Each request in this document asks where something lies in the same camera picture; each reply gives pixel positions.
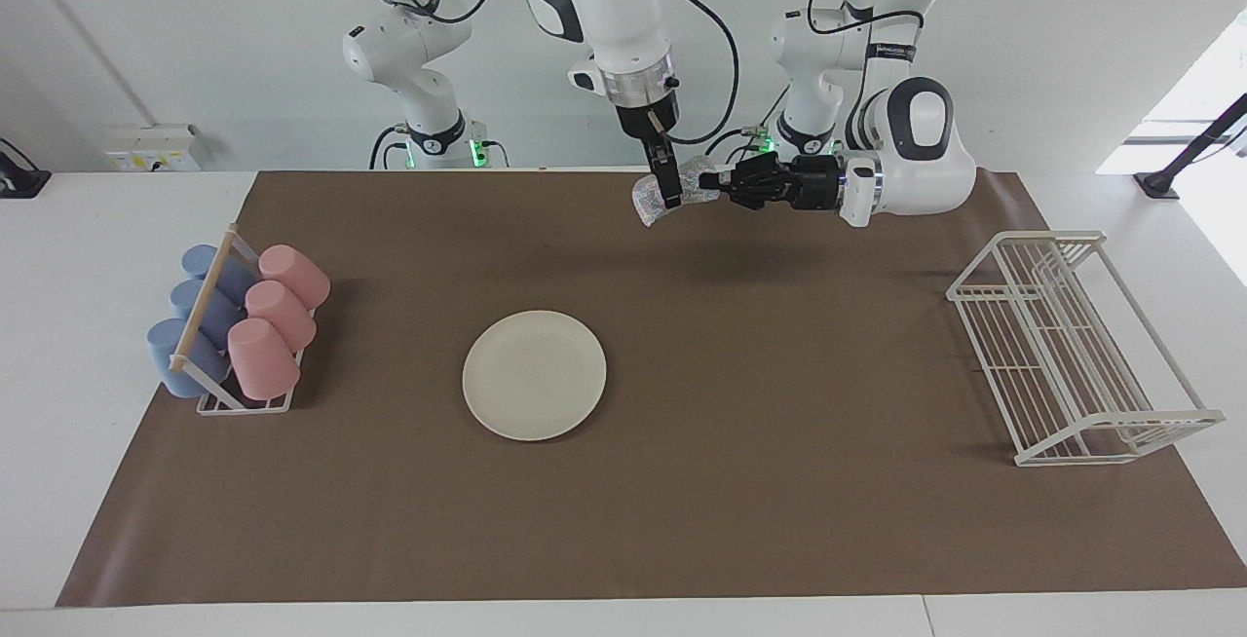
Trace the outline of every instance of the plate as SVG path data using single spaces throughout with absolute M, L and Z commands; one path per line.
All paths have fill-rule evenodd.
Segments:
M 464 399 L 503 438 L 540 443 L 571 431 L 606 389 L 606 354 L 570 314 L 527 312 L 494 323 L 464 362 Z

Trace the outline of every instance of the white wall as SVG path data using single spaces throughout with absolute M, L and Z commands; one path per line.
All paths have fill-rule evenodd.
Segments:
M 357 167 L 397 121 L 385 91 L 353 77 L 339 36 L 374 0 L 64 0 L 160 122 L 192 122 L 218 170 Z M 727 52 L 698 11 L 668 2 L 686 136 L 708 130 L 727 95 Z M 734 123 L 757 121 L 783 86 L 766 51 L 771 21 L 804 0 L 705 0 L 738 34 L 744 84 Z M 1247 0 L 941 0 L 919 69 L 951 87 L 980 163 L 1091 172 Z M 39 0 L 0 0 L 0 60 L 17 60 L 50 108 L 97 136 L 136 110 L 89 60 L 55 41 L 65 25 Z M 494 0 L 475 37 L 434 67 L 521 166 L 637 163 L 604 100 L 571 90 L 575 46 L 545 37 L 522 0 Z M 5 86 L 5 103 L 10 90 Z M 61 170 L 91 153 L 54 152 L 35 122 L 0 115 Z

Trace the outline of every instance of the green light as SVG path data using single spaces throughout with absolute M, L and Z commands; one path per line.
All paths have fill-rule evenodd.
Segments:
M 471 157 L 476 167 L 485 167 L 489 163 L 489 153 L 486 152 L 484 145 L 480 141 L 469 141 L 471 143 Z

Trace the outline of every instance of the cup rack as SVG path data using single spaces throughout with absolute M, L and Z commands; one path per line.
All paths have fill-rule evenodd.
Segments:
M 187 318 L 186 328 L 182 330 L 182 339 L 177 343 L 177 350 L 170 358 L 170 371 L 175 374 L 186 374 L 191 379 L 196 380 L 200 385 L 208 391 L 203 396 L 200 396 L 196 411 L 205 416 L 231 416 L 231 415 L 263 415 L 263 414 L 279 414 L 291 410 L 291 401 L 294 400 L 294 389 L 279 399 L 272 399 L 269 401 L 252 401 L 247 399 L 241 393 L 231 393 L 226 385 L 229 388 L 236 388 L 236 383 L 231 383 L 233 368 L 229 368 L 227 379 L 224 384 L 217 384 L 209 375 L 205 374 L 196 363 L 191 362 L 191 345 L 195 340 L 197 332 L 200 330 L 201 323 L 203 323 L 203 314 L 207 313 L 208 298 L 212 294 L 212 289 L 216 289 L 217 282 L 221 278 L 221 272 L 226 266 L 226 261 L 229 259 L 231 254 L 236 254 L 248 269 L 252 269 L 256 274 L 259 274 L 259 256 L 241 234 L 238 234 L 238 224 L 231 224 L 226 229 L 224 237 L 221 239 L 221 246 L 217 248 L 216 259 L 212 261 L 212 266 L 208 268 L 208 273 L 205 274 L 203 287 L 200 289 L 198 297 L 195 299 L 195 307 L 191 309 L 191 315 Z M 315 318 L 315 309 L 312 309 L 312 317 Z M 299 366 L 303 365 L 303 353 L 306 350 L 299 350 L 294 353 L 294 362 Z
M 1207 410 L 1121 274 L 1104 233 L 996 234 L 948 290 L 1016 465 L 1126 464 L 1225 420 Z M 1190 399 L 1157 411 L 1075 274 L 1099 258 Z

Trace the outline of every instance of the cup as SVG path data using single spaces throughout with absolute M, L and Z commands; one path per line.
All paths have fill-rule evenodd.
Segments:
M 206 278 L 212 261 L 217 259 L 217 249 L 213 246 L 196 246 L 182 256 L 182 272 L 191 278 Z M 222 292 L 231 303 L 242 308 L 247 299 L 247 289 L 259 282 L 256 273 L 248 269 L 236 256 L 226 258 L 226 266 L 217 279 L 217 290 Z
M 317 309 L 329 298 L 329 277 L 294 247 L 269 247 L 259 256 L 259 273 L 268 280 L 284 283 L 306 309 Z
M 247 318 L 229 329 L 229 360 L 242 393 L 253 401 L 284 396 L 299 383 L 289 345 L 263 318 Z
M 173 314 L 177 318 L 191 319 L 191 310 L 195 309 L 195 299 L 200 297 L 201 289 L 203 289 L 201 278 L 191 278 L 175 287 L 168 295 L 168 303 L 173 307 Z M 208 308 L 203 312 L 200 332 L 203 332 L 219 352 L 226 349 L 229 343 L 229 329 L 238 325 L 243 318 L 246 318 L 244 314 L 233 305 L 232 300 L 227 299 L 222 292 L 213 289 L 208 295 Z
M 315 322 L 307 308 L 303 308 L 303 300 L 287 289 L 284 283 L 261 282 L 251 287 L 247 292 L 247 314 L 272 323 L 292 353 L 307 348 L 315 338 Z
M 191 379 L 191 375 L 186 374 L 186 371 L 173 374 L 173 371 L 168 370 L 168 359 L 177 352 L 177 342 L 182 339 L 185 329 L 186 320 L 183 318 L 170 318 L 168 320 L 156 323 L 151 330 L 147 330 L 147 352 L 152 354 L 152 362 L 156 363 L 161 381 L 165 383 L 165 388 L 168 389 L 170 394 L 173 394 L 178 399 L 198 399 L 202 394 L 208 393 L 203 385 Z M 203 332 L 196 332 L 188 357 L 196 366 L 200 366 L 217 384 L 226 380 L 226 376 L 229 374 L 229 363 L 217 353 L 216 347 Z

